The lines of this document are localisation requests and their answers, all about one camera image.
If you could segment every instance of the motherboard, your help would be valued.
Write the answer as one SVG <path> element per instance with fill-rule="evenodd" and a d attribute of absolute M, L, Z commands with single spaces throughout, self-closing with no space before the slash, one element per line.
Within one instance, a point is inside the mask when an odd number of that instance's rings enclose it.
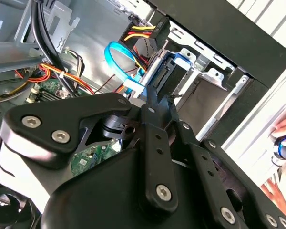
<path fill-rule="evenodd" d="M 82 90 L 79 90 L 79 94 L 81 96 L 87 95 L 87 93 Z M 68 93 L 64 90 L 59 80 L 49 79 L 42 83 L 36 83 L 31 89 L 31 93 L 26 99 L 26 102 L 31 104 L 67 98 Z M 74 155 L 71 161 L 71 171 L 74 176 L 77 176 L 116 155 L 119 151 L 120 143 L 116 139 L 112 139 L 103 145 L 91 146 Z"/>

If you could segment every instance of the black fan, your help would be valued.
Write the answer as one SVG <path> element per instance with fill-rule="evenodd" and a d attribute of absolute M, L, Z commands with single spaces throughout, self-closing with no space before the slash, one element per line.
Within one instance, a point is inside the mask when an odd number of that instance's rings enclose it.
<path fill-rule="evenodd" d="M 31 229 L 37 212 L 31 200 L 0 187 L 0 229 Z"/>

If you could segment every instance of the black knob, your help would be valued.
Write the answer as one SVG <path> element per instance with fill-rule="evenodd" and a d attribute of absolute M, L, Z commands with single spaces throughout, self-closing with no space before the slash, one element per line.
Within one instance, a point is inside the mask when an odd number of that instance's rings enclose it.
<path fill-rule="evenodd" d="M 286 140 L 286 136 L 279 137 L 274 144 L 274 154 L 277 158 L 286 160 L 286 146 L 282 142 Z"/>

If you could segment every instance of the black wire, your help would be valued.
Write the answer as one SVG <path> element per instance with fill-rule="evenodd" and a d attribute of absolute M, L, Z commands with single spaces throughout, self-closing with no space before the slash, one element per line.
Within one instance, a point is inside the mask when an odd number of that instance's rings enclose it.
<path fill-rule="evenodd" d="M 99 92 L 114 76 L 115 76 L 115 74 L 112 75 L 112 76 L 111 76 L 99 89 L 97 89 L 94 93 Z"/>
<path fill-rule="evenodd" d="M 283 166 L 279 166 L 277 163 L 275 163 L 274 161 L 273 161 L 273 156 L 271 157 L 271 162 L 272 162 L 272 164 L 274 164 L 275 166 L 277 166 L 277 167 L 279 167 L 279 168 L 281 168 L 281 167 L 283 167 Z"/>
<path fill-rule="evenodd" d="M 141 61 L 141 58 L 138 56 L 138 54 L 134 50 L 130 50 L 130 52 L 135 57 L 135 59 L 140 63 L 140 65 L 142 65 L 145 68 L 147 68 L 147 65 L 144 62 Z"/>
<path fill-rule="evenodd" d="M 51 3 L 51 5 L 50 5 L 50 9 L 52 8 L 52 6 L 54 5 L 54 3 L 56 2 L 56 0 L 53 0 L 53 2 Z"/>
<path fill-rule="evenodd" d="M 138 68 L 134 68 L 134 69 L 128 70 L 128 71 L 126 71 L 126 73 L 133 72 L 134 70 L 137 70 L 137 69 L 138 69 Z M 112 76 L 111 76 L 98 90 L 96 90 L 94 93 L 99 92 L 114 76 L 115 76 L 115 74 L 112 75 Z"/>
<path fill-rule="evenodd" d="M 44 13 L 43 13 L 43 5 L 42 4 L 38 4 L 38 21 L 39 21 L 39 26 L 40 26 L 40 31 L 41 31 L 41 35 L 42 38 L 50 52 L 50 54 L 52 55 L 52 59 L 53 59 L 53 65 L 57 68 L 59 68 L 60 70 L 63 70 L 63 64 L 61 62 L 61 59 L 58 55 L 58 53 L 56 52 L 56 49 L 51 41 L 51 38 L 49 36 L 49 33 L 47 31 L 47 26 L 46 26 L 46 22 L 45 22 L 45 18 L 44 18 Z"/>
<path fill-rule="evenodd" d="M 36 2 L 32 0 L 32 6 L 31 6 L 31 28 L 35 37 L 35 40 L 40 47 L 43 54 L 46 56 L 46 58 L 49 60 L 49 63 L 54 65 L 55 67 L 63 70 L 64 67 L 60 61 L 59 58 L 57 58 L 58 54 L 51 42 L 51 39 L 49 37 L 49 34 L 46 30 L 45 26 L 45 20 L 44 20 L 44 14 L 43 14 L 43 6 L 41 3 Z M 78 96 L 78 93 L 74 87 L 74 85 L 71 84 L 71 82 L 65 78 L 60 78 L 57 73 L 54 73 L 56 77 L 60 80 L 61 84 L 65 89 L 68 91 L 68 93 L 72 94 L 72 96 Z"/>
<path fill-rule="evenodd" d="M 148 58 L 149 58 L 149 53 L 148 53 L 148 44 L 147 44 L 146 39 L 144 39 L 144 41 L 145 41 L 145 44 L 146 44 L 146 49 L 147 49 L 147 59 L 148 59 Z"/>
<path fill-rule="evenodd" d="M 18 82 L 21 82 L 23 81 L 23 79 L 21 78 L 18 78 L 18 79 L 9 79 L 9 80 L 1 80 L 0 81 L 0 85 L 2 84 L 8 84 L 8 83 L 18 83 Z"/>

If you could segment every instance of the screw head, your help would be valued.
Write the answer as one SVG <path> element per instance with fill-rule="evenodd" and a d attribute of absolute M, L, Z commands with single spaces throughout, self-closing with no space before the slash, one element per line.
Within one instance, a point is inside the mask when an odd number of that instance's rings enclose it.
<path fill-rule="evenodd" d="M 213 141 L 209 141 L 209 144 L 210 144 L 210 146 L 211 146 L 211 147 L 216 148 L 216 144 L 215 144 L 215 142 L 213 142 Z"/>
<path fill-rule="evenodd" d="M 278 218 L 280 219 L 281 224 L 283 224 L 283 226 L 286 228 L 286 220 L 281 216 L 279 216 Z"/>
<path fill-rule="evenodd" d="M 55 142 L 58 142 L 58 143 L 61 143 L 61 144 L 65 144 L 65 143 L 69 142 L 70 135 L 67 132 L 63 131 L 63 130 L 57 130 L 57 131 L 54 131 L 52 133 L 52 139 Z"/>
<path fill-rule="evenodd" d="M 183 127 L 184 127 L 185 129 L 187 129 L 187 130 L 190 129 L 190 126 L 189 126 L 188 124 L 186 124 L 186 123 L 183 123 Z"/>
<path fill-rule="evenodd" d="M 28 128 L 37 128 L 41 125 L 41 121 L 37 117 L 26 116 L 22 119 L 22 124 L 24 124 Z"/>
<path fill-rule="evenodd" d="M 276 220 L 275 220 L 272 216 L 270 216 L 269 214 L 266 214 L 266 218 L 267 218 L 268 222 L 269 222 L 272 226 L 274 226 L 275 228 L 277 228 L 277 222 L 276 222 Z"/>
<path fill-rule="evenodd" d="M 125 101 L 125 100 L 119 99 L 118 101 L 119 101 L 120 103 L 122 103 L 123 105 L 126 105 L 126 101 Z"/>
<path fill-rule="evenodd" d="M 156 188 L 156 192 L 158 197 L 163 201 L 170 201 L 172 199 L 172 194 L 167 186 L 158 185 Z"/>
<path fill-rule="evenodd" d="M 235 217 L 233 215 L 233 213 L 227 209 L 227 208 L 221 208 L 220 209 L 222 216 L 224 217 L 224 219 L 230 223 L 230 224 L 235 224 Z"/>
<path fill-rule="evenodd" d="M 149 110 L 150 112 L 155 113 L 155 110 L 154 110 L 154 109 L 152 109 L 151 107 L 149 107 L 149 108 L 148 108 L 148 110 Z"/>

